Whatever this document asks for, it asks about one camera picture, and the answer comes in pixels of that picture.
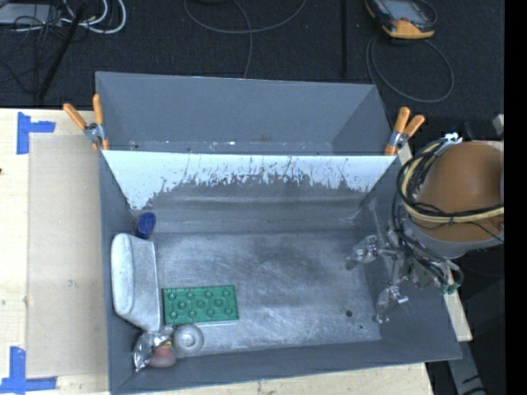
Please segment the blue tape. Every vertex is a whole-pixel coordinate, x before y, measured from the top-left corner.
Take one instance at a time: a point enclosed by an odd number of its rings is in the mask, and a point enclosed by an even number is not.
[[[17,346],[9,348],[9,377],[2,378],[0,393],[25,395],[26,391],[55,389],[57,377],[26,379],[26,352]]]
[[[16,134],[16,153],[27,154],[30,151],[30,133],[53,133],[54,122],[31,122],[29,115],[18,112],[18,128]]]

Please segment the black carpet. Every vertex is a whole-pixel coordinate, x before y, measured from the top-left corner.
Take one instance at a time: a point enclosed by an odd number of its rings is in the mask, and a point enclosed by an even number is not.
[[[221,4],[124,0],[125,27],[112,35],[79,27],[49,82],[46,78],[50,78],[50,68],[70,26],[26,33],[3,25],[0,106],[59,109],[70,102],[78,109],[90,109],[97,71],[280,81],[373,81],[391,122],[403,105],[414,114],[426,116],[426,123],[410,140],[414,150],[453,131],[467,138],[497,139],[492,121],[504,112],[505,0],[424,1],[437,14],[436,33],[429,39],[432,45],[419,40],[394,44],[368,15],[364,0],[346,0],[343,51],[341,0],[232,0]],[[82,0],[68,2],[77,9]],[[199,22],[223,32],[199,25],[185,7]],[[97,15],[101,10],[100,0],[91,0],[86,13]],[[116,1],[110,10],[111,27],[115,27],[122,15]],[[247,30],[248,25],[260,31],[236,33]],[[375,46],[370,64],[375,63],[378,72],[368,68],[371,40]],[[468,279],[466,292],[475,294],[485,285]],[[491,339],[504,341],[504,325],[495,328],[497,334]],[[498,370],[487,385],[504,388],[504,356],[485,358],[486,364],[492,364],[485,369]]]

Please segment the white cable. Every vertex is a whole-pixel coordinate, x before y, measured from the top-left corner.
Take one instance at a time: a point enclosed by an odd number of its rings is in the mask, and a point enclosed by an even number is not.
[[[79,22],[79,26],[96,25],[96,24],[102,22],[106,18],[106,16],[108,15],[108,2],[106,0],[102,0],[102,2],[103,2],[103,5],[105,6],[105,9],[104,9],[102,15],[100,15],[99,19],[95,19],[94,21],[82,21],[82,22]],[[66,3],[66,8],[68,9],[68,11],[71,10],[67,3]],[[73,19],[66,19],[65,17],[63,17],[63,18],[61,18],[61,21],[62,22],[67,22],[67,23],[72,23]]]
[[[117,1],[119,2],[119,5],[121,6],[122,15],[121,15],[121,23],[116,28],[114,28],[113,30],[98,30],[96,28],[93,28],[90,25],[80,25],[80,26],[87,28],[88,30],[92,32],[96,32],[97,34],[115,34],[116,32],[119,32],[120,30],[122,30],[124,28],[124,25],[126,25],[126,7],[124,6],[123,0],[117,0]]]
[[[82,21],[82,22],[79,22],[79,26],[81,26],[83,28],[87,28],[88,30],[90,30],[92,32],[95,32],[97,34],[115,34],[115,33],[119,32],[120,30],[122,30],[124,28],[124,25],[126,24],[126,7],[124,6],[123,0],[117,0],[117,1],[118,1],[119,5],[121,7],[122,18],[121,18],[120,24],[116,28],[114,28],[113,30],[102,30],[102,29],[97,29],[97,28],[93,27],[93,25],[102,22],[108,16],[108,2],[107,2],[107,0],[102,0],[103,4],[105,5],[105,10],[104,10],[103,14],[99,17],[99,19],[96,19],[94,21]],[[63,3],[66,6],[68,12],[72,16],[75,16],[75,13],[73,12],[73,10],[68,5],[68,1],[67,0],[63,0]],[[63,18],[61,20],[65,21],[65,22],[68,22],[68,23],[73,22],[73,20],[71,20],[71,19]]]

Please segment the green lego brick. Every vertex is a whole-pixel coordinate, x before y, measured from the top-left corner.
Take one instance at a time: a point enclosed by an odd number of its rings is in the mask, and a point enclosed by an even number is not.
[[[238,319],[234,286],[165,288],[163,301],[167,325]]]

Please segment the orange clamp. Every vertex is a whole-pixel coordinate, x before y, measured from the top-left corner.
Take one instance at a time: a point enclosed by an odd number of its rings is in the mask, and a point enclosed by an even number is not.
[[[408,122],[409,119],[410,109],[408,107],[401,107],[397,120],[395,121],[394,131],[389,137],[389,141],[386,145],[385,155],[392,156],[398,153],[406,141],[412,137],[425,122],[425,117],[420,114],[412,118],[410,123]]]

